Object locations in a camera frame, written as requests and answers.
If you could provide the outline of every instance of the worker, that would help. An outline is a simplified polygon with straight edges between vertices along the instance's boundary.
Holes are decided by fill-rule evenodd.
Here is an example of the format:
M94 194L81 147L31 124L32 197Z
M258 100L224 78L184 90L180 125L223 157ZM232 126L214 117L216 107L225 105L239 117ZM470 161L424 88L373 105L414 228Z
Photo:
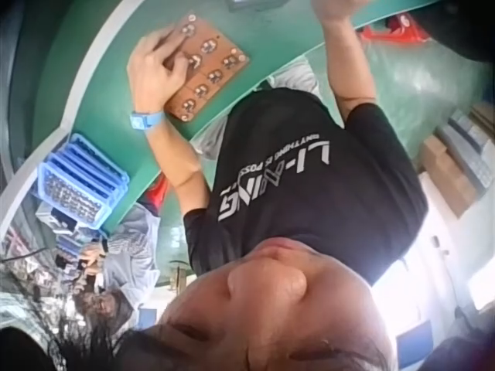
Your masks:
M139 40L128 63L131 125L145 129L179 200L198 278L156 326L125 336L116 348L99 342L92 352L71 352L71 364L129 371L396 369L394 341L370 287L407 252L427 202L377 106L350 21L367 1L312 4L344 128L301 76L252 93L218 131L212 189L192 145L162 112L186 81L188 60L174 54L184 36L169 27ZM170 56L171 70L163 63ZM67 343L74 341L59 341L63 354Z
M107 240L89 243L81 252L80 260L87 267L75 287L74 302L90 327L105 323L116 334L137 324L137 311L160 276L155 263L158 210L144 194ZM101 292L99 287L82 291L87 278L99 273L103 276Z

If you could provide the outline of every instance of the green workbench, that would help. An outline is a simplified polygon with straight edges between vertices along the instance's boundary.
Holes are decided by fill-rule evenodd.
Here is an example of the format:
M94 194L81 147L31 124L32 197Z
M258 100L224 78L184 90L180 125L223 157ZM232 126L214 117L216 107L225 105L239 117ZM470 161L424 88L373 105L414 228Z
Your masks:
M353 18L363 26L386 16L431 4L435 0L375 0ZM93 38L117 6L117 0L76 0L66 16L44 67L34 117L33 147L60 123L65 101ZM142 133L128 122L131 97L125 66L140 37L175 22L186 13L211 21L250 57L251 64L229 83L193 122L178 124L193 138L225 113L268 75L323 42L309 0L292 0L265 12L228 12L224 0L146 0L125 23L104 54L84 98L74 131L90 139L131 176L129 192L104 228L112 231L158 174Z

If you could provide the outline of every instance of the black t-shirt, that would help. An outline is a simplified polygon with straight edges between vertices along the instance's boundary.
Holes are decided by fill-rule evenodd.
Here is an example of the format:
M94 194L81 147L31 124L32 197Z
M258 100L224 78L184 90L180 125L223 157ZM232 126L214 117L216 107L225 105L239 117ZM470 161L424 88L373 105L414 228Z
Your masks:
M355 108L342 129L313 95L274 89L230 113L210 204L184 224L197 274L288 237L373 284L411 246L426 210L378 106Z

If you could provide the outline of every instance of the red object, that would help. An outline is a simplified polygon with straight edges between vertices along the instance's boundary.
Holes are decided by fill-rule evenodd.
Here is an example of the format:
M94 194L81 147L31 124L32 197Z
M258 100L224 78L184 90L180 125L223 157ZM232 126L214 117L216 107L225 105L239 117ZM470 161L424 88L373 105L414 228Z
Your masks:
M160 174L155 180L155 183L146 191L146 199L152 203L158 211L160 211L168 190L169 182L163 174Z
M387 27L390 32L375 32L370 26L365 26L361 37L367 40L392 43L423 43L430 38L408 13L390 17L387 21Z

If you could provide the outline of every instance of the brown circuit board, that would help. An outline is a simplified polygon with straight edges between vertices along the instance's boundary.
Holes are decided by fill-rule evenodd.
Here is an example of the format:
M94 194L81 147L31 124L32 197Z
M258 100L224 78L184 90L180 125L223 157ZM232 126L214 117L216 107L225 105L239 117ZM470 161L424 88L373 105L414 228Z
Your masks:
M194 14L186 16L176 32L187 38L179 48L189 58L184 87L165 105L181 121L191 121L232 78L249 63L248 56L225 35ZM172 68L173 57L166 61Z

